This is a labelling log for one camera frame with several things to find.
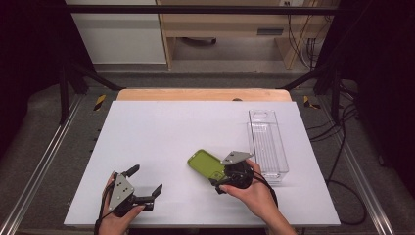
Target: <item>white table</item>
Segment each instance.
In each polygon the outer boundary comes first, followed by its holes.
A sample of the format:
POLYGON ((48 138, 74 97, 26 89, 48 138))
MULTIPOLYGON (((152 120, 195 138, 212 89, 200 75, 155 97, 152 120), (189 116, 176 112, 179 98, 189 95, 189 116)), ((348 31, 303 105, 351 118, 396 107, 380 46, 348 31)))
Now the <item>white table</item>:
POLYGON ((92 227, 104 186, 114 171, 139 164, 129 182, 137 196, 162 192, 155 209, 132 227, 263 227, 237 199, 218 195, 187 166, 199 149, 219 158, 249 151, 248 110, 274 110, 290 172, 275 187, 294 226, 340 225, 294 102, 115 101, 70 206, 65 225, 92 227))

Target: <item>table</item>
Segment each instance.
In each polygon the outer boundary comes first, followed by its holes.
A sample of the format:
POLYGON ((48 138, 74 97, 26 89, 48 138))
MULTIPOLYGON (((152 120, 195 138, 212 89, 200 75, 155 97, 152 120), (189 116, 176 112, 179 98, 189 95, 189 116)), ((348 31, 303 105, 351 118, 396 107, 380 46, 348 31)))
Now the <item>table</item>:
POLYGON ((294 226, 340 225, 297 104, 290 100, 287 91, 264 89, 121 91, 65 225, 92 227, 110 173, 140 164, 141 169, 129 178, 136 187, 135 195, 149 195, 160 183, 163 189, 155 209, 141 213, 132 227, 264 227, 242 202, 217 195, 186 164, 199 148, 222 159, 232 150, 247 152, 246 110, 253 108, 280 114, 277 119, 290 167, 283 183, 275 187, 281 212, 294 226), (234 98, 244 101, 229 101, 234 98))

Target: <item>floor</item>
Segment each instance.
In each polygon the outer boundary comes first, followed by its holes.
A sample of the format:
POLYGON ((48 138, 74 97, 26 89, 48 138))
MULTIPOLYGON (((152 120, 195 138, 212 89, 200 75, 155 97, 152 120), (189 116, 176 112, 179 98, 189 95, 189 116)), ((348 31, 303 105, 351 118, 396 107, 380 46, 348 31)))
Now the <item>floor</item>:
MULTIPOLYGON (((280 87, 306 73, 308 68, 297 61, 293 70, 285 70, 273 40, 218 38, 215 45, 203 41, 183 39, 178 42, 173 67, 166 70, 160 67, 140 68, 140 70, 120 70, 102 67, 100 74, 114 83, 127 87, 280 87)), ((23 214, 16 223, 21 234, 91 234, 89 229, 65 227, 63 221, 68 212, 70 200, 82 177, 94 149, 99 131, 105 121, 111 100, 117 92, 86 78, 90 89, 86 95, 73 95, 71 100, 78 102, 78 111, 71 125, 65 130, 62 142, 56 143, 53 159, 46 165, 43 174, 37 175, 37 184, 29 193, 25 207, 17 207, 23 214), (94 111, 96 101, 102 94, 106 99, 100 110, 94 111)), ((330 96, 315 96, 312 83, 291 91, 298 103, 301 117, 307 128, 311 144, 324 177, 333 168, 339 144, 336 128, 321 137, 313 138, 331 123, 323 107, 330 96), (309 105, 304 104, 304 96, 309 105)), ((355 84, 345 81, 350 89, 355 84)), ((27 182, 44 156, 51 139, 59 128, 60 96, 59 87, 52 86, 29 100, 29 110, 22 128, 0 165, 0 221, 5 223, 11 214, 27 182)), ((392 168, 379 165, 377 151, 373 148, 365 127, 353 110, 350 97, 343 94, 341 109, 350 111, 346 122, 346 141, 363 169, 382 209, 392 226, 393 234, 415 234, 415 202, 392 168)), ((357 192, 342 152, 333 179, 357 192)), ((375 227, 375 217, 367 214, 358 198, 337 183, 329 184, 335 208, 341 220, 346 223, 339 227, 298 228, 299 234, 382 234, 375 227)))

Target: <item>aluminum rail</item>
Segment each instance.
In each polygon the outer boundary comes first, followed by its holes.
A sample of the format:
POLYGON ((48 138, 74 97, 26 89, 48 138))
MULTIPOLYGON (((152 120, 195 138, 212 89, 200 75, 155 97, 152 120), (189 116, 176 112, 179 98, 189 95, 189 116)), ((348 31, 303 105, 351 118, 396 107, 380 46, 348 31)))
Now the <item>aluminum rail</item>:
POLYGON ((49 143, 45 153, 43 154, 42 159, 37 165, 36 170, 28 180, 21 196, 19 197, 9 216, 3 222, 0 228, 1 235, 13 235, 18 230, 24 214, 30 206, 31 201, 37 192, 37 189, 42 183, 42 180, 46 175, 52 160, 55 158, 55 155, 58 152, 58 149, 68 132, 68 129, 73 121, 73 118, 75 117, 82 98, 83 96, 81 95, 75 95, 75 98, 70 107, 71 112, 69 117, 63 124, 59 125, 58 129, 56 130, 55 135, 49 143))
MULTIPOLYGON (((326 113, 328 119, 331 119, 329 110, 330 106, 328 104, 327 98, 319 96, 318 100, 322 105, 321 107, 326 113)), ((340 131, 335 136, 340 146, 343 140, 343 132, 340 131)), ((359 191, 359 195, 362 198, 366 206, 366 209, 373 220, 373 224, 378 230, 378 233, 380 235, 394 235, 391 223, 389 222, 384 210, 382 209, 381 204, 379 203, 378 198, 376 197, 375 192, 372 189, 372 186, 370 186, 370 183, 366 178, 366 175, 360 167, 360 164, 357 162, 357 159, 354 156, 353 151, 351 150, 346 140, 344 144, 344 154, 348 170, 350 170, 351 177, 353 178, 354 183, 356 184, 357 190, 359 191)))

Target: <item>green object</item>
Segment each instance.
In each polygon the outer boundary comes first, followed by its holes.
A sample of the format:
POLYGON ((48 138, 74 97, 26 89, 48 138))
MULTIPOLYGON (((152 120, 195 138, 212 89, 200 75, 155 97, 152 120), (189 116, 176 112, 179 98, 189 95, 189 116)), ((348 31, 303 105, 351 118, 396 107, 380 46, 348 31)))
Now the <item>green object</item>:
POLYGON ((198 150, 188 161, 187 164, 207 179, 222 179, 225 174, 225 166, 214 155, 201 149, 198 150))

